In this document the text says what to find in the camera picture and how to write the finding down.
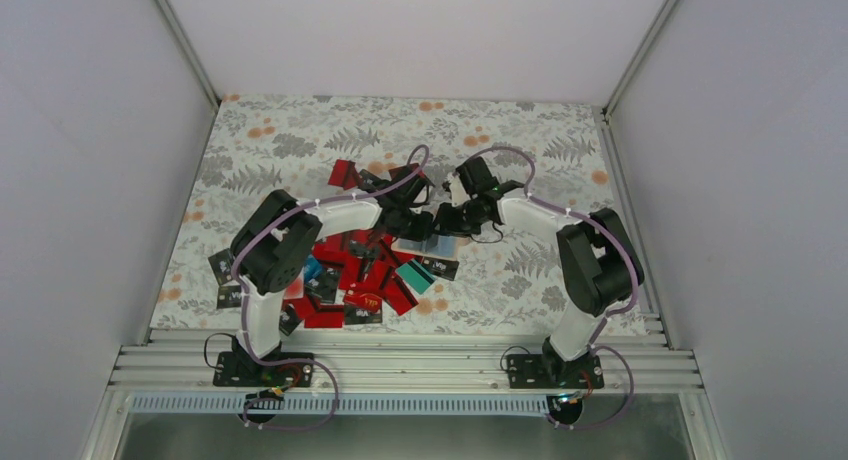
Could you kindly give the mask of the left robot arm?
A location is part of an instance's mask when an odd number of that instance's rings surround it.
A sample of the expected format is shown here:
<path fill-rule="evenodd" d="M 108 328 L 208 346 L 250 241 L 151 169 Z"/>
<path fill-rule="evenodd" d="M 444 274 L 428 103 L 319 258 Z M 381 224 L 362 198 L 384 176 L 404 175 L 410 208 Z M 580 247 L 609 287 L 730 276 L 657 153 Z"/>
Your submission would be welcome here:
<path fill-rule="evenodd" d="M 282 291 L 296 280 L 315 243 L 328 236 L 376 229 L 393 237 L 423 241 L 432 214 L 419 195 L 430 186 L 415 164 L 390 180 L 366 180 L 342 195 L 298 200 L 284 190 L 264 200 L 231 243 L 231 274 L 242 293 L 240 325 L 232 350 L 239 372 L 255 385 L 278 371 Z"/>

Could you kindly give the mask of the beige leather card holder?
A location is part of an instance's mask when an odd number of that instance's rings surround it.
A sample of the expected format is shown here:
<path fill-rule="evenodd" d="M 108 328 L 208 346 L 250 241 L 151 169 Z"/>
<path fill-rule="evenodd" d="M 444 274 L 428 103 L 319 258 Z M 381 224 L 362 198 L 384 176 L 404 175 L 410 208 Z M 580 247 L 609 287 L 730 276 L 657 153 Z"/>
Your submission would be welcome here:
<path fill-rule="evenodd" d="M 395 252 L 416 256 L 456 260 L 460 246 L 457 237 L 433 235 L 423 241 L 396 239 L 391 248 Z"/>

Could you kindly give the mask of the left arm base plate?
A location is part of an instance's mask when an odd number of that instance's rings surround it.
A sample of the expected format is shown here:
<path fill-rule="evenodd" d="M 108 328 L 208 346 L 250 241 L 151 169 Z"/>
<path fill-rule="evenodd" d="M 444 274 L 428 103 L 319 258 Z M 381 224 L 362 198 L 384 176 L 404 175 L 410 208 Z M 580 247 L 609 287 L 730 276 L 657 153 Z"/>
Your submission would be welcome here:
<path fill-rule="evenodd" d="M 234 352 L 222 352 L 218 355 L 218 371 L 213 376 L 212 384 L 216 387 L 256 388 L 311 386 L 314 367 L 305 359 L 313 360 L 312 353 L 282 352 L 279 357 L 282 360 L 294 359 L 295 362 L 267 367 L 255 364 L 249 357 L 241 359 Z"/>

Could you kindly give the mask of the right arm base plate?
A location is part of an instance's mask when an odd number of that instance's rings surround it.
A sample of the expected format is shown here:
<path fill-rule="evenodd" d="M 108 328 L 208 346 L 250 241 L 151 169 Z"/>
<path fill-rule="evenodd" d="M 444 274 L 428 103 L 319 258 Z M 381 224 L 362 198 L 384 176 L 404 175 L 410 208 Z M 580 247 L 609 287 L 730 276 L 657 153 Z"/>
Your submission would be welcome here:
<path fill-rule="evenodd" d="M 605 386 L 600 358 L 591 353 L 571 361 L 542 354 L 508 354 L 504 366 L 512 389 L 587 390 Z"/>

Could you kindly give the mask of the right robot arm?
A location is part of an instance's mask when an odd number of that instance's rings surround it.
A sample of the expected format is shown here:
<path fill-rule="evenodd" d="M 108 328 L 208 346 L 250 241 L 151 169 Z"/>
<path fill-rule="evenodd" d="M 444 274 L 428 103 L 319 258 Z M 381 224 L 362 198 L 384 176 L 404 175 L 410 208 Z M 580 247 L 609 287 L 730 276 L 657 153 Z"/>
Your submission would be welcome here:
<path fill-rule="evenodd" d="M 636 306 L 644 281 L 619 215 L 609 208 L 583 214 L 557 206 L 532 194 L 528 182 L 499 181 L 479 156 L 462 163 L 443 188 L 451 200 L 438 209 L 438 234 L 471 237 L 492 224 L 530 233 L 556 248 L 569 302 L 543 342 L 541 371 L 552 386 L 567 386 L 607 321 Z"/>

